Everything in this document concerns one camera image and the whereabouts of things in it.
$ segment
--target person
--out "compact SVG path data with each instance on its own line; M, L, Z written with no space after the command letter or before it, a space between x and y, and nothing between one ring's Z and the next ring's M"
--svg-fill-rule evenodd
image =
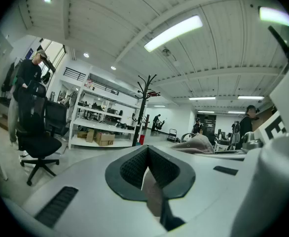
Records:
M18 144L16 142L16 124L18 120L18 91L21 87L27 88L27 85L31 80L40 82L41 63L47 58L43 50L38 50L32 60L24 60L20 65L20 69L16 75L17 82L11 98L10 106L8 108L8 132L11 142L11 146L18 150Z
M161 114L154 117L151 132L153 132L155 130L156 123L159 121L160 116L161 116Z
M200 123L200 118L196 119L196 123L193 126L192 133L203 134L203 125Z
M253 132L252 119L256 117L256 108L254 105L249 105L246 109L246 114L240 120L240 141L236 145L236 149L241 149L243 144L243 136L247 132Z

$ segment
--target gray fabric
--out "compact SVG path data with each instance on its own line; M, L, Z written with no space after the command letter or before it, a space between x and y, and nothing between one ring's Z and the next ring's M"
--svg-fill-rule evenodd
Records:
M15 142L16 141L16 124L18 120L18 102L14 99L14 97L11 98L10 106L8 108L8 134L10 136L10 141Z
M171 147L174 150L182 151L189 154L214 154L214 148L210 144L208 138L205 135L197 133L190 140L176 144Z

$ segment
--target shelf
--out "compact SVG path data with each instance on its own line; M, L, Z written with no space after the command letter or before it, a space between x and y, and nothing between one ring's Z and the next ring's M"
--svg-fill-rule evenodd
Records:
M80 106L80 105L78 105L77 107L80 108L80 109L83 109L83 110L90 111L90 112L100 113L100 114L104 114L104 115L108 115L108 116L112 116L112 117L117 117L117 118L120 118L120 119L123 117L123 116L120 116L120 115L117 115L117 114L107 113L107 112L103 112L103 111L100 111L100 110L95 110L95 109L92 109L92 108L83 107L83 106Z
M87 119L76 118L73 123L77 125L86 126L92 129L135 134L135 130L121 129L121 128L117 128L114 125L97 123L94 121L89 121Z
M71 144L79 145L79 146L86 146L86 147L123 148L123 147L131 147L133 144L133 141L129 139L115 139L113 145L99 146L99 144L97 144L95 141L86 142L86 139L78 138L75 134L74 137L71 139Z
M93 95L100 96L100 97L102 97L103 99L110 100L110 101L113 101L113 102L115 102L115 103L118 103L118 104L120 104L120 105L127 106L127 107L131 107L131 108L134 108L134 109L140 109L140 107L138 107L138 106L136 106L136 105L129 105L129 104L126 104L126 103L117 101L117 100L114 99L114 98L109 98L109 97L107 97L107 96L100 95L100 94L96 93L94 90L89 89L89 88L87 88L87 87L85 87L85 86L83 87L83 90L86 91L86 92L90 92L90 93L92 93Z

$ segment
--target black vent grille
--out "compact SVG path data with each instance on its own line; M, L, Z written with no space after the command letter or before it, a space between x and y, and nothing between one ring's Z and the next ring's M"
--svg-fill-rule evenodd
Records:
M76 188L63 187L35 218L44 225L53 228L77 192L78 189Z

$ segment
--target cart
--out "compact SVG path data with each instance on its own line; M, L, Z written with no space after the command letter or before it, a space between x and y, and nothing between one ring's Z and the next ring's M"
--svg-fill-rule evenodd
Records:
M169 137L167 138L167 140L176 142L176 135L177 135L177 133L178 133L178 132L177 132L175 129L170 129Z

